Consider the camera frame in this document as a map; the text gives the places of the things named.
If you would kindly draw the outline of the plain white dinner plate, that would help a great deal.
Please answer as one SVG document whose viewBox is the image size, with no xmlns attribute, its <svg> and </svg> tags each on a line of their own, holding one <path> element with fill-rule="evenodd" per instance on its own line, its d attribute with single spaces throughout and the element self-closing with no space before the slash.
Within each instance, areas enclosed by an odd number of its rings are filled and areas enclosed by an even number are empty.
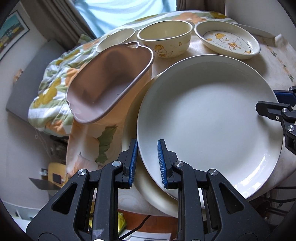
<svg viewBox="0 0 296 241">
<path fill-rule="evenodd" d="M 267 181 L 280 157 L 281 124 L 260 116 L 275 102 L 266 80 L 246 63 L 200 55 L 168 68 L 140 106 L 137 140 L 144 166 L 163 188 L 157 143 L 197 170 L 218 170 L 245 198 Z"/>
</svg>

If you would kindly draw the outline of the duck pattern deep plate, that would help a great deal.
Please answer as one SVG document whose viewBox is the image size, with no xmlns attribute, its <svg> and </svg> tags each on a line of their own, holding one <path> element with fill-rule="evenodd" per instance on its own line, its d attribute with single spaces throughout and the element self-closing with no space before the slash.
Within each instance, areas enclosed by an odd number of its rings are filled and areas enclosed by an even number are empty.
<svg viewBox="0 0 296 241">
<path fill-rule="evenodd" d="M 235 24 L 205 21 L 198 23 L 194 31 L 206 47 L 221 55 L 246 60 L 257 56 L 261 51 L 255 37 Z"/>
</svg>

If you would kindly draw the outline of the mauve plastic basin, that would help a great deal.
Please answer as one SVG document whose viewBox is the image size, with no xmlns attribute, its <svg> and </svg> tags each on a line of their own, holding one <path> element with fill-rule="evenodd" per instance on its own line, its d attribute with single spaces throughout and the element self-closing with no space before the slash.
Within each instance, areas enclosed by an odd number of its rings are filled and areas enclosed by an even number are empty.
<svg viewBox="0 0 296 241">
<path fill-rule="evenodd" d="M 152 78 L 152 50 L 139 42 L 118 44 L 82 67 L 69 85 L 66 100 L 74 119 L 84 125 L 115 125 Z"/>
</svg>

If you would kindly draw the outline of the duck pattern cream bowl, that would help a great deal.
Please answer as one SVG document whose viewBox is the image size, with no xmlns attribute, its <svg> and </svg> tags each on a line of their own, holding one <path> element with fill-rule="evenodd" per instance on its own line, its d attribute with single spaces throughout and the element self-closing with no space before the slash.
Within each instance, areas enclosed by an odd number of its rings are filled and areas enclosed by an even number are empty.
<svg viewBox="0 0 296 241">
<path fill-rule="evenodd" d="M 165 20 L 141 29 L 137 38 L 155 57 L 173 58 L 185 53 L 191 42 L 193 25 L 187 21 Z"/>
</svg>

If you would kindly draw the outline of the cream bottom plate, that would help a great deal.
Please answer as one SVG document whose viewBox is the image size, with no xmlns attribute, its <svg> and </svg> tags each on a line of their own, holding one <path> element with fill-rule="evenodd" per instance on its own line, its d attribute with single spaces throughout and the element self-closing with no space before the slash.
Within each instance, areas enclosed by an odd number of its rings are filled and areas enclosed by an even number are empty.
<svg viewBox="0 0 296 241">
<path fill-rule="evenodd" d="M 127 150 L 130 141 L 137 137 L 137 117 L 140 105 L 151 85 L 160 77 L 152 78 L 137 94 L 125 117 L 121 148 Z M 138 214 L 178 216 L 178 201 L 164 192 L 151 178 L 140 155 L 137 158 L 134 183 L 130 190 L 119 192 L 119 208 Z"/>
</svg>

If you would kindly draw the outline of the yellow bedside stool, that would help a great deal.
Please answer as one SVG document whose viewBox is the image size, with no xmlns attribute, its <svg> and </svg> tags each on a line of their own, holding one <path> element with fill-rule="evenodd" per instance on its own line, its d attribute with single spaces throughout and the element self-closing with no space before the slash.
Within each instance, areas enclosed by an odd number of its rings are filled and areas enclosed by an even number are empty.
<svg viewBox="0 0 296 241">
<path fill-rule="evenodd" d="M 48 166 L 48 181 L 61 188 L 68 181 L 66 165 L 51 162 Z"/>
</svg>

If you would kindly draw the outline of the white tray edge bar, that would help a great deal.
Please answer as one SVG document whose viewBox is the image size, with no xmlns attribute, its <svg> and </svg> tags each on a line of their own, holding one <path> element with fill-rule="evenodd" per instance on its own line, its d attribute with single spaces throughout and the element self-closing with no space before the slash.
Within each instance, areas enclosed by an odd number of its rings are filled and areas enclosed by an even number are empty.
<svg viewBox="0 0 296 241">
<path fill-rule="evenodd" d="M 247 32 L 251 33 L 252 35 L 256 35 L 256 36 L 267 38 L 267 39 L 274 39 L 275 38 L 275 35 L 267 32 L 267 31 L 255 28 L 255 27 L 242 25 L 242 24 L 235 24 L 235 25 L 237 25 L 238 27 L 243 28 Z"/>
</svg>

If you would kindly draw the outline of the floral green striped duvet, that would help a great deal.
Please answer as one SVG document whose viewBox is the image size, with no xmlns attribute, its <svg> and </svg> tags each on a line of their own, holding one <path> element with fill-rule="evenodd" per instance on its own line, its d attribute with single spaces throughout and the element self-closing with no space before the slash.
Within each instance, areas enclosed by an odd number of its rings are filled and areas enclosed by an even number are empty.
<svg viewBox="0 0 296 241">
<path fill-rule="evenodd" d="M 28 121 L 41 132 L 57 137 L 68 136 L 73 123 L 73 114 L 66 101 L 66 92 L 74 75 L 98 53 L 96 47 L 112 33 L 126 28 L 136 31 L 163 20 L 191 21 L 195 25 L 204 21 L 223 21 L 234 24 L 236 21 L 214 11 L 173 11 L 146 16 L 115 28 L 97 39 L 82 34 L 76 46 L 52 60 L 46 67 L 38 94 L 29 106 Z"/>
</svg>

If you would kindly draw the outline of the right brown drape curtain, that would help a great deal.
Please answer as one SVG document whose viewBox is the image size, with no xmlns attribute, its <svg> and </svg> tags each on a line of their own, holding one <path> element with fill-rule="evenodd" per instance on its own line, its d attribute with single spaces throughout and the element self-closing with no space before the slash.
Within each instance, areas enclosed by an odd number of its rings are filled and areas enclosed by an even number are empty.
<svg viewBox="0 0 296 241">
<path fill-rule="evenodd" d="M 176 0 L 176 10 L 201 10 L 225 13 L 225 0 Z"/>
</svg>

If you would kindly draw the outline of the brown drape curtain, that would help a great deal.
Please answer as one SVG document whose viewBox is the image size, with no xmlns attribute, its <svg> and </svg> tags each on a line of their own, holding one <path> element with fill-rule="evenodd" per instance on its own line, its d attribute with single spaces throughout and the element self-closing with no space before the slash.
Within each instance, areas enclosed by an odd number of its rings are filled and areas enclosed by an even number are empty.
<svg viewBox="0 0 296 241">
<path fill-rule="evenodd" d="M 201 10 L 225 13 L 225 0 L 176 0 L 176 10 Z"/>
<path fill-rule="evenodd" d="M 73 1 L 27 0 L 21 4 L 43 37 L 56 40 L 66 50 L 74 48 L 82 34 L 96 38 Z"/>
</svg>

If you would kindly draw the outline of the grey headboard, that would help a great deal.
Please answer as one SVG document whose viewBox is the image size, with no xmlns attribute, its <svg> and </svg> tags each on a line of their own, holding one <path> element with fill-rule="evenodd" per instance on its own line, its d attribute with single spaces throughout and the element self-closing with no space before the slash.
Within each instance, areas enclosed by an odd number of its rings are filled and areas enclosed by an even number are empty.
<svg viewBox="0 0 296 241">
<path fill-rule="evenodd" d="M 28 122 L 30 104 L 38 95 L 38 88 L 48 64 L 66 50 L 56 41 L 44 44 L 20 75 L 6 103 L 6 111 Z"/>
</svg>

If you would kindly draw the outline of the small cream bowl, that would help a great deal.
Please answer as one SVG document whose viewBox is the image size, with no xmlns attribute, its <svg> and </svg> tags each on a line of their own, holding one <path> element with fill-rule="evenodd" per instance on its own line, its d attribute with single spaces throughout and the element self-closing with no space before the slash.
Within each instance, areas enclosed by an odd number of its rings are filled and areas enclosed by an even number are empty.
<svg viewBox="0 0 296 241">
<path fill-rule="evenodd" d="M 135 32 L 136 30 L 134 28 L 127 28 L 112 33 L 111 35 L 99 42 L 99 44 L 96 47 L 96 52 L 100 53 L 111 46 L 133 41 Z"/>
</svg>

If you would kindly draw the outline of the light blue sheer curtain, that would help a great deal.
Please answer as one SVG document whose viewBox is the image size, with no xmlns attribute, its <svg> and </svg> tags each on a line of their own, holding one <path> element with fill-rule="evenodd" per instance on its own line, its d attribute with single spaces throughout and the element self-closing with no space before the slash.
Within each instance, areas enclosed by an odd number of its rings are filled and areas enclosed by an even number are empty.
<svg viewBox="0 0 296 241">
<path fill-rule="evenodd" d="M 177 8 L 176 1 L 168 0 L 84 0 L 73 3 L 96 37 L 137 19 Z"/>
</svg>

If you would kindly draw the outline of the framed landscape picture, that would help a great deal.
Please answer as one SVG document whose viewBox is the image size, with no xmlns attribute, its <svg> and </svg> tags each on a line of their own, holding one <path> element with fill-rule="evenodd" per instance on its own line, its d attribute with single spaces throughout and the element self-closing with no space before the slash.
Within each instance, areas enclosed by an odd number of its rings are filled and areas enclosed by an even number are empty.
<svg viewBox="0 0 296 241">
<path fill-rule="evenodd" d="M 30 28 L 27 26 L 18 11 L 12 12 L 1 27 L 1 54 L 0 60 L 16 44 Z"/>
</svg>

